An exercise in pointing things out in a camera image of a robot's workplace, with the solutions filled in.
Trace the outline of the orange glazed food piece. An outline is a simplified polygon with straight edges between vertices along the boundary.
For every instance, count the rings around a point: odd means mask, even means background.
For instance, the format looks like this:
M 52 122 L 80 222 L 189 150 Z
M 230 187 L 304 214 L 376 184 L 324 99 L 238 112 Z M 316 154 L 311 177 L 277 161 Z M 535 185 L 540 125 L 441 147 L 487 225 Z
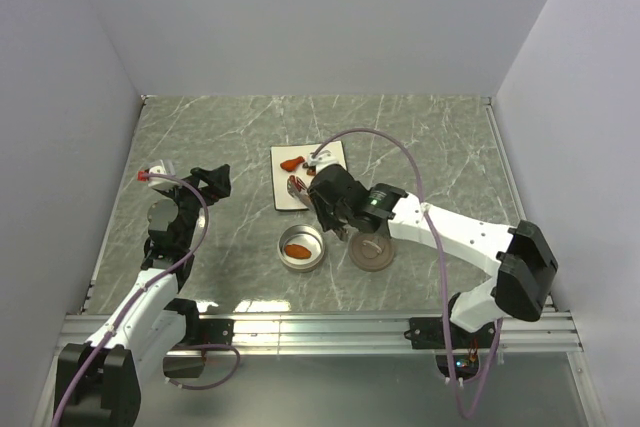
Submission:
M 287 244 L 284 247 L 284 253 L 296 260 L 306 260 L 312 256 L 312 252 L 309 249 L 299 244 Z

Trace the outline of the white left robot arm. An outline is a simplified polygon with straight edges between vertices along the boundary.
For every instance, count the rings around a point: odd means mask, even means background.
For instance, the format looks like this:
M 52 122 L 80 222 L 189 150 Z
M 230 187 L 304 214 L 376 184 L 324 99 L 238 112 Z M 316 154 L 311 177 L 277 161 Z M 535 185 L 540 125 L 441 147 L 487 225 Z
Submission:
M 158 161 L 137 179 L 161 195 L 147 213 L 143 260 L 130 291 L 82 343 L 57 361 L 54 426 L 132 426 L 142 388 L 174 347 L 189 349 L 202 335 L 195 302 L 178 294 L 210 225 L 209 209 L 231 194 L 230 167 L 193 168 L 179 178 Z

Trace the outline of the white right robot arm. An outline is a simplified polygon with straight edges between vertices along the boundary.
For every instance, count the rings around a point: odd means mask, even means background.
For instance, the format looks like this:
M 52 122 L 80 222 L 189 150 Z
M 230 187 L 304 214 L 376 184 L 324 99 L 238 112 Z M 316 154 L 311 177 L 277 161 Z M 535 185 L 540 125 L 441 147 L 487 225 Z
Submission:
M 324 230 L 344 226 L 442 250 L 482 270 L 486 281 L 447 302 L 442 338 L 460 347 L 476 331 L 504 316 L 540 319 L 558 270 L 541 229 L 528 221 L 512 227 L 466 217 L 400 188 L 367 189 L 343 167 L 331 165 L 308 190 Z

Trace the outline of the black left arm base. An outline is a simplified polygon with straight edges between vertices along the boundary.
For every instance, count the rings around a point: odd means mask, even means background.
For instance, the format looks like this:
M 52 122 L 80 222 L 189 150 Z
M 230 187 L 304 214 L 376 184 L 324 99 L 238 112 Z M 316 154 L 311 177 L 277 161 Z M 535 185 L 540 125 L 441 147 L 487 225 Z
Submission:
M 167 307 L 186 321 L 183 339 L 163 359 L 163 372 L 172 382 L 198 379 L 205 370 L 208 354 L 226 352 L 233 343 L 235 321 L 230 317 L 201 314 L 193 300 L 174 299 Z

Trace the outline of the steel serving tongs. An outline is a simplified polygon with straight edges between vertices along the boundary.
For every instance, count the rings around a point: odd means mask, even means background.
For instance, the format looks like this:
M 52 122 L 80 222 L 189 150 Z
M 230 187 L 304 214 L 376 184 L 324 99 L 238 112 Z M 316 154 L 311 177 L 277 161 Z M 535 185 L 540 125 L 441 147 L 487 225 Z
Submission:
M 295 198 L 300 203 L 302 203 L 308 210 L 310 210 L 310 211 L 314 210 L 314 206 L 313 206 L 313 203 L 311 201 L 311 198 L 309 197 L 308 191 L 306 191 L 304 193 L 298 193 L 298 192 L 295 192 L 295 191 L 289 191 L 287 189 L 287 192 L 292 198 Z

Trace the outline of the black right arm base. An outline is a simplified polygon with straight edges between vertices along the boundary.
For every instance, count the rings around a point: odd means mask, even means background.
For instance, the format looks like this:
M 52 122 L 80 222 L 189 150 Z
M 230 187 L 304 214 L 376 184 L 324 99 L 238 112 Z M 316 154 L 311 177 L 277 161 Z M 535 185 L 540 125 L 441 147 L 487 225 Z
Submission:
M 435 357 L 436 367 L 444 379 L 449 381 L 443 319 L 411 317 L 408 325 L 404 338 L 411 343 L 411 348 L 439 351 Z M 498 322 L 488 323 L 477 332 L 469 333 L 454 324 L 450 325 L 449 343 L 453 352 L 455 378 L 461 386 L 480 380 L 482 371 L 480 351 L 492 352 L 490 359 L 495 357 L 500 342 L 500 327 Z

